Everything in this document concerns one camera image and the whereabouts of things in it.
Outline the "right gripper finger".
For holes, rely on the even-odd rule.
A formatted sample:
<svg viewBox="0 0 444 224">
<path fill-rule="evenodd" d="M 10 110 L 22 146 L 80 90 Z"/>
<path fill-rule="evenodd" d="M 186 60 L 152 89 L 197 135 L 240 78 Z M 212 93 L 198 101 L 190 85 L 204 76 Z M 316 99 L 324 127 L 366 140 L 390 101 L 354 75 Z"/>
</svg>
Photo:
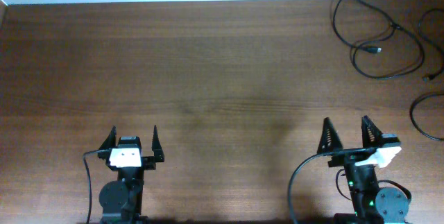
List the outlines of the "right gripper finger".
<svg viewBox="0 0 444 224">
<path fill-rule="evenodd" d="M 362 143 L 364 148 L 381 147 L 382 131 L 365 115 L 361 118 Z"/>
<path fill-rule="evenodd" d="M 329 117 L 323 119 L 323 131 L 318 145 L 317 153 L 330 153 L 343 150 L 341 140 L 332 125 Z"/>
</svg>

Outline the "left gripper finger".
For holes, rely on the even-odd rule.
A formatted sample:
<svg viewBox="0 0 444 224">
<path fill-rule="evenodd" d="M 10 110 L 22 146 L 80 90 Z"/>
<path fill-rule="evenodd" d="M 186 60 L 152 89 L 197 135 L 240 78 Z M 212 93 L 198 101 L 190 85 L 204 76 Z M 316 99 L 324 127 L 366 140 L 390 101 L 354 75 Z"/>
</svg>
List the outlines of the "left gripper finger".
<svg viewBox="0 0 444 224">
<path fill-rule="evenodd" d="M 108 150 L 116 146 L 117 129 L 113 126 L 105 141 L 100 145 L 99 150 Z"/>
<path fill-rule="evenodd" d="M 153 129 L 153 139 L 151 150 L 153 151 L 155 162 L 164 162 L 164 152 L 160 143 L 157 126 Z"/>
</svg>

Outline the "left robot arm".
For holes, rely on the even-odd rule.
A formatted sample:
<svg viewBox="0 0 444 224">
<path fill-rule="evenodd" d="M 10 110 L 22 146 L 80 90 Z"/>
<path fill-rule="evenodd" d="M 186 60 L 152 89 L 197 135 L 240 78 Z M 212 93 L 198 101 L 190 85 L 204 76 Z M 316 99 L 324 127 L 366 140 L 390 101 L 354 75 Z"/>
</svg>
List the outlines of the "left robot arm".
<svg viewBox="0 0 444 224">
<path fill-rule="evenodd" d="M 102 207 L 101 223 L 147 224 L 149 219 L 142 215 L 144 173 L 155 170 L 164 161 L 164 152 L 157 128 L 153 129 L 151 156 L 142 155 L 142 143 L 138 136 L 120 137 L 113 127 L 99 147 L 98 158 L 117 173 L 117 179 L 105 186 L 99 194 Z"/>
</svg>

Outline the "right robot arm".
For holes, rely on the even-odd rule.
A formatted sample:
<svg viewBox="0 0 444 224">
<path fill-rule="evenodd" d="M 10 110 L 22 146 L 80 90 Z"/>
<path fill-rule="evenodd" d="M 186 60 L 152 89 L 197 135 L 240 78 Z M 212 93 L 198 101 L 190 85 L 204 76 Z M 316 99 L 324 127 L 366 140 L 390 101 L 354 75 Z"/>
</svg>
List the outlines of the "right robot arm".
<svg viewBox="0 0 444 224">
<path fill-rule="evenodd" d="M 361 118 L 362 147 L 345 149 L 329 118 L 317 153 L 330 156 L 329 167 L 345 173 L 353 214 L 335 214 L 334 223 L 404 223 L 412 195 L 391 180 L 378 180 L 375 167 L 384 168 L 402 150 L 397 135 L 383 133 L 367 116 Z"/>
</svg>

